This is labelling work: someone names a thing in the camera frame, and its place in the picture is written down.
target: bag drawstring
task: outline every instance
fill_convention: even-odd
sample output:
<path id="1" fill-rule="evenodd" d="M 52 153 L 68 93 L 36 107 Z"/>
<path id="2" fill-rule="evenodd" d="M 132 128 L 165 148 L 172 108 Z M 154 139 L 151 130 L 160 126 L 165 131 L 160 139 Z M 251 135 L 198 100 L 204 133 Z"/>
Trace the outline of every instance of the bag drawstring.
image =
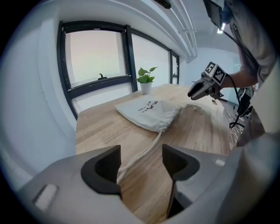
<path id="1" fill-rule="evenodd" d="M 145 155 L 147 155 L 155 146 L 155 144 L 158 142 L 159 138 L 161 137 L 162 132 L 160 132 L 157 137 L 152 141 L 152 143 L 146 147 L 142 152 L 140 152 L 139 154 L 135 155 L 128 163 L 125 167 L 120 168 L 118 170 L 118 173 L 121 173 L 121 175 L 117 178 L 117 184 L 119 184 L 122 180 L 122 178 L 124 177 L 124 175 L 126 174 L 126 171 L 131 168 L 138 160 L 140 160 L 141 158 L 143 158 Z"/>

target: white pot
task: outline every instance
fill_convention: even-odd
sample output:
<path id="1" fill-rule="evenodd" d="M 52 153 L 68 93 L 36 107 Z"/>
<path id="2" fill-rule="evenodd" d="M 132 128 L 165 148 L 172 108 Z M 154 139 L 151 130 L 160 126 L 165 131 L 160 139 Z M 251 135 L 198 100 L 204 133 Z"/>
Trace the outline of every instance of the white pot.
<path id="1" fill-rule="evenodd" d="M 151 93 L 151 89 L 152 89 L 152 83 L 140 83 L 141 85 L 141 89 L 142 89 L 142 93 L 143 94 L 149 94 Z"/>

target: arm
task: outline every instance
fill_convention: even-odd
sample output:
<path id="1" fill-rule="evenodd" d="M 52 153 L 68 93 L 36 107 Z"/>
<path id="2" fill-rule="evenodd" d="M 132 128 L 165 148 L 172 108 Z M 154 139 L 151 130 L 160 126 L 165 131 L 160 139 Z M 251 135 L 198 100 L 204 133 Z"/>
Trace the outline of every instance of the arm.
<path id="1" fill-rule="evenodd" d="M 239 71 L 237 73 L 234 74 L 230 74 L 230 76 L 232 77 L 236 88 L 245 88 L 245 87 L 249 87 L 252 86 L 256 83 L 258 83 L 258 78 L 255 76 L 252 76 L 248 73 L 246 73 L 245 71 Z M 231 82 L 231 80 L 228 77 L 225 77 L 222 85 L 221 85 L 221 89 L 223 88 L 232 88 L 233 84 Z"/>

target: ceiling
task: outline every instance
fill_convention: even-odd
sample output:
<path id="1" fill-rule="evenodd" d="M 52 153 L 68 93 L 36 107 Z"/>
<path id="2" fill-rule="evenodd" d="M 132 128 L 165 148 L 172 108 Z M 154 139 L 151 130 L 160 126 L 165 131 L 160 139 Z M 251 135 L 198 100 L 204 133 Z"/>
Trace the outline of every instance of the ceiling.
<path id="1" fill-rule="evenodd" d="M 218 34 L 217 27 L 210 21 L 203 3 L 203 0 L 181 0 L 195 26 L 197 47 L 208 47 L 238 53 L 236 44 L 225 34 Z M 212 0 L 218 5 L 224 5 L 224 0 Z M 225 31 L 231 35 L 229 26 Z"/>

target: green plant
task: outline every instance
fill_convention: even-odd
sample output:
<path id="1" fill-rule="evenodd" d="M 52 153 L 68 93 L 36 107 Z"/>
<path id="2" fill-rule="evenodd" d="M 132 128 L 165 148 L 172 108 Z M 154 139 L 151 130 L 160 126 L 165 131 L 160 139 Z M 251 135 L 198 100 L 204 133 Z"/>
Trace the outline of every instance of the green plant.
<path id="1" fill-rule="evenodd" d="M 154 76 L 150 76 L 150 73 L 154 71 L 157 67 L 152 67 L 150 68 L 150 71 L 148 72 L 147 70 L 140 68 L 138 71 L 139 78 L 137 79 L 138 82 L 140 83 L 149 83 L 153 82 Z"/>

